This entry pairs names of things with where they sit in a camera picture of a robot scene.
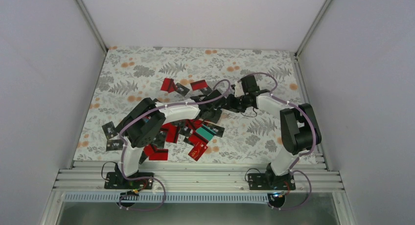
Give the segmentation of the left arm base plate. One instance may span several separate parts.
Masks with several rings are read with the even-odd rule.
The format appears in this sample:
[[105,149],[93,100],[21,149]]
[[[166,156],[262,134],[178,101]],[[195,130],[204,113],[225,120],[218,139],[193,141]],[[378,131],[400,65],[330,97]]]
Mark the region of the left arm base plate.
[[153,186],[153,180],[151,179],[126,180],[122,175],[118,175],[116,172],[108,172],[103,179],[105,180],[105,189],[142,190],[152,189]]

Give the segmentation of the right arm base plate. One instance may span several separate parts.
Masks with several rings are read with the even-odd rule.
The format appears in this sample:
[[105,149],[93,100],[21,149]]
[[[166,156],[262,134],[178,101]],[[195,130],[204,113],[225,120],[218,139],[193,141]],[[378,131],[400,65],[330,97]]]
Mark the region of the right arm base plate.
[[265,173],[249,173],[247,180],[250,190],[295,190],[294,176],[288,174],[282,176],[271,176]]

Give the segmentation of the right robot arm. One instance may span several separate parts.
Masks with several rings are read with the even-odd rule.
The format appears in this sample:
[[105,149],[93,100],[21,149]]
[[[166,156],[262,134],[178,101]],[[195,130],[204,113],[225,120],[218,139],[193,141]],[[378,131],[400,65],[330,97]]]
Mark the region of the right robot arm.
[[247,108],[264,111],[280,120],[280,137],[283,149],[268,164],[265,183],[270,189],[278,189],[284,183],[300,157],[311,154],[321,143],[318,122],[309,103],[295,104],[261,89],[254,74],[249,74],[231,85],[227,97],[227,109],[243,113]]

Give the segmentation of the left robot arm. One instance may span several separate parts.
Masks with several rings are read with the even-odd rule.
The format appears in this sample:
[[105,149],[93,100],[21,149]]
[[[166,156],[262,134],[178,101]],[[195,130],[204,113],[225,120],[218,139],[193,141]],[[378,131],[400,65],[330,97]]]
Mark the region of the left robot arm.
[[160,132],[169,124],[182,120],[211,120],[222,109],[226,97],[218,90],[207,96],[193,96],[179,102],[163,103],[151,98],[141,100],[116,126],[123,144],[120,161],[115,167],[114,184],[130,188],[141,177],[139,165],[144,162],[144,148],[153,145]]

